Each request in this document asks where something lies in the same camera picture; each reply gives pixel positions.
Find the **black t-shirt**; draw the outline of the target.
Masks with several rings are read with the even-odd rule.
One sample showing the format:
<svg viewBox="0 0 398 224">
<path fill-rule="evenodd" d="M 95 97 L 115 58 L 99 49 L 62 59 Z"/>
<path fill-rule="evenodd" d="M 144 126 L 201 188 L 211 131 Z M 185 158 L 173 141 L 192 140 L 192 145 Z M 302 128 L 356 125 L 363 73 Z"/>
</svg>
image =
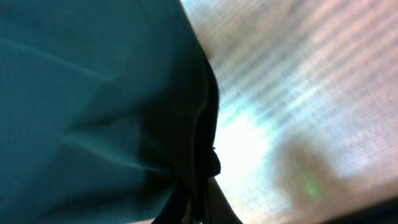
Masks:
<svg viewBox="0 0 398 224">
<path fill-rule="evenodd" d="M 215 76 L 179 1 L 1 2 L 1 222 L 203 220 Z"/>
</svg>

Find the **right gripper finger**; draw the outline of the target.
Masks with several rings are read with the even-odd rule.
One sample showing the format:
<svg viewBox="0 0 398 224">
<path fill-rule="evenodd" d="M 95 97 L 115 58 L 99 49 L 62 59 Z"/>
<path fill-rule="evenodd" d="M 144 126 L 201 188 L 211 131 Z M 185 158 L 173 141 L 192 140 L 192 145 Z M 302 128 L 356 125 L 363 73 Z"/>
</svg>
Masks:
<svg viewBox="0 0 398 224">
<path fill-rule="evenodd" d="M 205 188 L 206 224 L 243 224 L 228 203 L 214 177 L 209 178 Z"/>
</svg>

